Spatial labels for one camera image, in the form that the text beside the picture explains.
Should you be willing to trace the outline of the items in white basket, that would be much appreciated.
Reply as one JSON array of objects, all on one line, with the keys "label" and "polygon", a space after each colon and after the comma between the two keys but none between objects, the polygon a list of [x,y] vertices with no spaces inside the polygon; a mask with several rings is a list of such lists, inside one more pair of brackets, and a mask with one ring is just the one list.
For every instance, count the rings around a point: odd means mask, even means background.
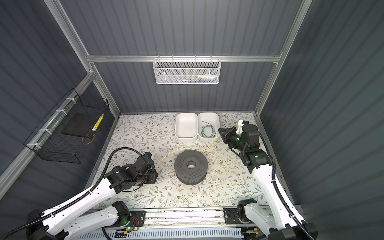
[{"label": "items in white basket", "polygon": [[179,83],[218,83],[219,75],[198,75],[198,76],[183,76],[178,82]]}]

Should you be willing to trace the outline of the black flat pad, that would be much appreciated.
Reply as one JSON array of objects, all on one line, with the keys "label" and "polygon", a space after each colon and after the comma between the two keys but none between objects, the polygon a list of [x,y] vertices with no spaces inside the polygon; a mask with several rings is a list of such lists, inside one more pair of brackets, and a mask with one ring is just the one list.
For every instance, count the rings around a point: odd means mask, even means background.
[{"label": "black flat pad", "polygon": [[96,118],[96,115],[76,114],[64,127],[62,134],[81,138],[92,138],[95,133],[92,131],[92,128],[96,123]]}]

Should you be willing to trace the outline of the grey perforated cable spool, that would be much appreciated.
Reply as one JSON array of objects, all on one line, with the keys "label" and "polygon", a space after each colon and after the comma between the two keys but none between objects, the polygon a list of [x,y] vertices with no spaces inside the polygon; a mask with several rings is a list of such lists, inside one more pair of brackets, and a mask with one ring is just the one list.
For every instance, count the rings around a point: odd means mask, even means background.
[{"label": "grey perforated cable spool", "polygon": [[185,150],[175,159],[174,169],[180,182],[190,186],[197,185],[207,175],[208,160],[198,151]]}]

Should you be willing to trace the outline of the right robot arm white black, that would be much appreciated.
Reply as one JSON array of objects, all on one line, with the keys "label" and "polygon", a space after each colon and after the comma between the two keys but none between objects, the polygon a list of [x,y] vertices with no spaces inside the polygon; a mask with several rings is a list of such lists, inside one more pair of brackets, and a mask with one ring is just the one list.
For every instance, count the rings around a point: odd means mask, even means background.
[{"label": "right robot arm white black", "polygon": [[255,199],[239,201],[238,218],[253,222],[269,240],[315,240],[317,228],[307,222],[295,208],[277,178],[277,162],[269,150],[262,150],[264,141],[258,127],[239,121],[235,127],[219,128],[219,135],[241,160],[263,191],[271,214],[264,211]]}]

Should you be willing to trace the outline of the white tray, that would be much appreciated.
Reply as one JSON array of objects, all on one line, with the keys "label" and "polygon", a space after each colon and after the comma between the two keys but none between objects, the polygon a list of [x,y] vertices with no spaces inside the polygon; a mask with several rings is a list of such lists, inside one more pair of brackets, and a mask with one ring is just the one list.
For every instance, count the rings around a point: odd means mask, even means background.
[{"label": "white tray", "polygon": [[219,135],[220,128],[219,115],[216,113],[198,114],[198,138],[201,141],[211,142]]},{"label": "white tray", "polygon": [[175,137],[182,142],[194,142],[198,137],[198,115],[195,113],[178,114]]}]

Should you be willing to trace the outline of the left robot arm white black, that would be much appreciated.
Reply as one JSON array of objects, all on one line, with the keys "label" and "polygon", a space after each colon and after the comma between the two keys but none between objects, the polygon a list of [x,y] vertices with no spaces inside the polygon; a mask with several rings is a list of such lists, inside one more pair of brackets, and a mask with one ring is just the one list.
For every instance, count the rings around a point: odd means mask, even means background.
[{"label": "left robot arm white black", "polygon": [[124,202],[118,201],[106,210],[86,214],[96,204],[119,193],[129,193],[143,185],[153,185],[158,177],[152,154],[139,153],[132,164],[103,169],[96,183],[71,199],[45,211],[29,213],[27,223],[6,233],[2,239],[26,230],[29,240],[70,240],[99,228],[119,224],[126,228],[131,213]]}]

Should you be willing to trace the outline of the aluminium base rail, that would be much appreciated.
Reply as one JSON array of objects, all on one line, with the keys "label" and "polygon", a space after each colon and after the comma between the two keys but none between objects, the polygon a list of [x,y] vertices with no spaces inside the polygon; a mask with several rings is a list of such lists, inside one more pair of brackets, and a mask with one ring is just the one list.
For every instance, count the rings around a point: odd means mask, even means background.
[{"label": "aluminium base rail", "polygon": [[110,206],[69,221],[62,240],[268,239],[305,240],[306,234],[279,209],[281,219],[256,203],[240,208],[132,210],[127,216]]}]

